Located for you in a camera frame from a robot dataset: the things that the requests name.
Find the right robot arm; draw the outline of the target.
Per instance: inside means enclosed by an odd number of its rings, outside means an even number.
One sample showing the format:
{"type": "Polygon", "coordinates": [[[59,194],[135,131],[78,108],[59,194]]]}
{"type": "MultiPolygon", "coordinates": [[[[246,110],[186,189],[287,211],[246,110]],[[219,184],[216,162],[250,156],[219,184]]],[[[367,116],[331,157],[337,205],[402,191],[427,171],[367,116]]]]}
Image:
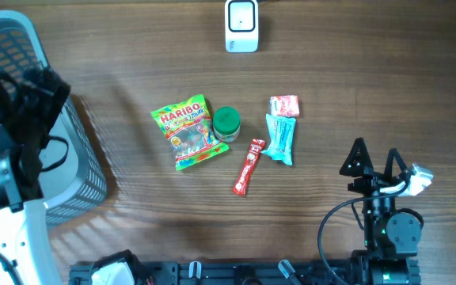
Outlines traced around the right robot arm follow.
{"type": "Polygon", "coordinates": [[[409,208],[396,208],[396,198],[417,196],[431,184],[433,174],[417,164],[407,166],[396,149],[389,151],[382,173],[374,170],[366,144],[357,138],[340,168],[353,177],[348,191],[363,196],[364,250],[351,253],[344,273],[348,284],[419,284],[418,253],[423,217],[409,208]]]}

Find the red stick sachet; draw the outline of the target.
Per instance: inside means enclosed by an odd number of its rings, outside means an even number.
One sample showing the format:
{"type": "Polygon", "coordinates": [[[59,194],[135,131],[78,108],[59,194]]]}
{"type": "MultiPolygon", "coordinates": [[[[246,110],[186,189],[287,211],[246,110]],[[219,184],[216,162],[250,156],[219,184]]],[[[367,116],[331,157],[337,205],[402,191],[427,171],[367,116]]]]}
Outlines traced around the red stick sachet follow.
{"type": "Polygon", "coordinates": [[[253,170],[256,167],[260,153],[265,146],[263,139],[253,139],[249,145],[249,150],[245,156],[242,170],[235,182],[232,192],[237,196],[245,196],[247,187],[253,170]]]}

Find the teal tissue packet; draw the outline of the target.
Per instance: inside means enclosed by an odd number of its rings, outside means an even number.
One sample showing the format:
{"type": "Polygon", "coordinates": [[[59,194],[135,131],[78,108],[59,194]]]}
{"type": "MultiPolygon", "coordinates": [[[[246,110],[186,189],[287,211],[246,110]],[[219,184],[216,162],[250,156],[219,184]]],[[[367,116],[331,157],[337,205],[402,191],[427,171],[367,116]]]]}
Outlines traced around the teal tissue packet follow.
{"type": "Polygon", "coordinates": [[[270,144],[262,154],[268,155],[272,160],[281,161],[285,165],[293,165],[292,144],[295,133],[295,118],[266,115],[266,123],[270,137],[270,144]]]}

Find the grey plastic shopping basket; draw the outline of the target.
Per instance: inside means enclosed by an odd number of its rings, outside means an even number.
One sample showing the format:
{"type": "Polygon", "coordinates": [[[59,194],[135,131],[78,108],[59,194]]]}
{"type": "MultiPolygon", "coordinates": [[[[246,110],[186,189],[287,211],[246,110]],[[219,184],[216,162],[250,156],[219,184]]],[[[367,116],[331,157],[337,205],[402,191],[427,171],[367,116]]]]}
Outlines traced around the grey plastic shopping basket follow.
{"type": "MultiPolygon", "coordinates": [[[[49,66],[33,23],[23,13],[0,10],[0,72],[20,81],[26,70],[49,66]]],[[[53,228],[101,204],[108,189],[71,99],[66,100],[50,135],[68,142],[52,141],[40,152],[40,160],[45,166],[67,155],[61,166],[39,176],[47,227],[53,228]]]]}

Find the red white candy packet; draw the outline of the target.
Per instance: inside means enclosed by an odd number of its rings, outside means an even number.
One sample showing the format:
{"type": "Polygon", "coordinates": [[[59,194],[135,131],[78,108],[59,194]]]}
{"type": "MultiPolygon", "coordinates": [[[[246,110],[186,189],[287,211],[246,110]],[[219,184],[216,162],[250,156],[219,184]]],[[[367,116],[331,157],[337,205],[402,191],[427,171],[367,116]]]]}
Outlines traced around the red white candy packet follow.
{"type": "Polygon", "coordinates": [[[296,95],[270,97],[270,114],[273,116],[299,117],[299,100],[296,95]]]}

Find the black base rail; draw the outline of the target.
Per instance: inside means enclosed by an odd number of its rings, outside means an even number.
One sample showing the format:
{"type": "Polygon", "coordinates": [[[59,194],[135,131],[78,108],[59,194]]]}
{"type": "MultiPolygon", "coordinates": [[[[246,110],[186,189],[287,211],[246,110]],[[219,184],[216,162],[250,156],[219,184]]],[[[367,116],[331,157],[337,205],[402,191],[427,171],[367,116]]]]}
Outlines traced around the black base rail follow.
{"type": "Polygon", "coordinates": [[[339,285],[338,275],[348,284],[420,285],[420,270],[415,260],[398,269],[375,269],[365,277],[357,277],[355,268],[346,260],[333,261],[333,272],[323,263],[295,263],[289,277],[269,263],[189,264],[177,262],[146,262],[142,265],[143,277],[132,281],[136,285],[339,285]]]}

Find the white barcode scanner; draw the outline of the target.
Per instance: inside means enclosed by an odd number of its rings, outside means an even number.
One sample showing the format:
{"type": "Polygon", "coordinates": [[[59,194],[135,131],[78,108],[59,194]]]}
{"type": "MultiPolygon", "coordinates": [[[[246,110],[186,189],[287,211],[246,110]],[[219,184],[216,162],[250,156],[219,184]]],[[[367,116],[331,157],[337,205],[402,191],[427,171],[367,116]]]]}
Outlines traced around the white barcode scanner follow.
{"type": "Polygon", "coordinates": [[[226,0],[225,48],[229,53],[251,53],[259,44],[259,5],[256,0],[226,0]]]}

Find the green lid jar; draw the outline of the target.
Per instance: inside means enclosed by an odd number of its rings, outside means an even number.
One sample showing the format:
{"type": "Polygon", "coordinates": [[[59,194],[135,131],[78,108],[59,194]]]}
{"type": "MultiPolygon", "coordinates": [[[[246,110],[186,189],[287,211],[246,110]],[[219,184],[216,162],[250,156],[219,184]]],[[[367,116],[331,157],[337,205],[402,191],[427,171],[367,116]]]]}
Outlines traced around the green lid jar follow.
{"type": "Polygon", "coordinates": [[[218,109],[213,115],[212,123],[216,138],[225,143],[233,142],[240,134],[241,117],[233,107],[218,109]]]}

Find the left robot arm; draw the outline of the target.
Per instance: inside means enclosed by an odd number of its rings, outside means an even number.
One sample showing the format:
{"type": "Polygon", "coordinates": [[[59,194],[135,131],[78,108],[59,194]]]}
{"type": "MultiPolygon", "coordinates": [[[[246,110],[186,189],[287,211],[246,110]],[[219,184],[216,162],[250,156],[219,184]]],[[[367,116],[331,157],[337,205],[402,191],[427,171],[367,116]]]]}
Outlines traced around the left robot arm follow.
{"type": "Polygon", "coordinates": [[[0,72],[0,284],[58,284],[48,230],[92,209],[106,180],[52,69],[0,72]]]}

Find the green Haribo candy bag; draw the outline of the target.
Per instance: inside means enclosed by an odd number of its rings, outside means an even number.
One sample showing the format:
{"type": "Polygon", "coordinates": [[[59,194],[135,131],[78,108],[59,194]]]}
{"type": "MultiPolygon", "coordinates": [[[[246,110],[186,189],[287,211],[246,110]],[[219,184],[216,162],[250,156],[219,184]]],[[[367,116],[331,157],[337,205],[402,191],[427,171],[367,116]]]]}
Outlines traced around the green Haribo candy bag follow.
{"type": "Polygon", "coordinates": [[[203,94],[169,104],[150,113],[170,144],[176,171],[181,171],[230,148],[216,138],[203,94]]]}

